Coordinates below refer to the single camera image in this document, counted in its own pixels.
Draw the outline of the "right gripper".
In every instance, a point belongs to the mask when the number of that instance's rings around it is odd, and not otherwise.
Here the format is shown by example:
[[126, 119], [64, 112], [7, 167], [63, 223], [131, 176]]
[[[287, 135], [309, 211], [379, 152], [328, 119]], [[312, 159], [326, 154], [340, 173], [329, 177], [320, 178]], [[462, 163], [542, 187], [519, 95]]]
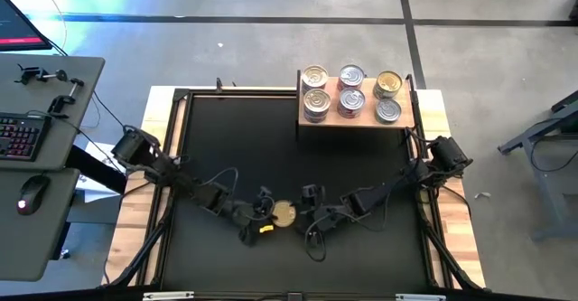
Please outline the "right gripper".
[[340, 198], [338, 204], [325, 202], [324, 186], [309, 184], [302, 188], [299, 201], [295, 204], [295, 230], [299, 233], [323, 233], [332, 230], [346, 220], [350, 205]]

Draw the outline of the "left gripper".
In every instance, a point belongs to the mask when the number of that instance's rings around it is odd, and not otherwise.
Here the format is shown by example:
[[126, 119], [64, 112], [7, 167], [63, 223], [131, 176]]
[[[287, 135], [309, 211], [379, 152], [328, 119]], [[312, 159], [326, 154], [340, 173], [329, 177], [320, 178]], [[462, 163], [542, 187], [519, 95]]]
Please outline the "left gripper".
[[236, 207], [233, 215], [240, 227], [238, 238], [244, 245], [254, 246], [260, 236], [273, 231], [273, 207], [272, 193], [264, 186], [252, 203]]

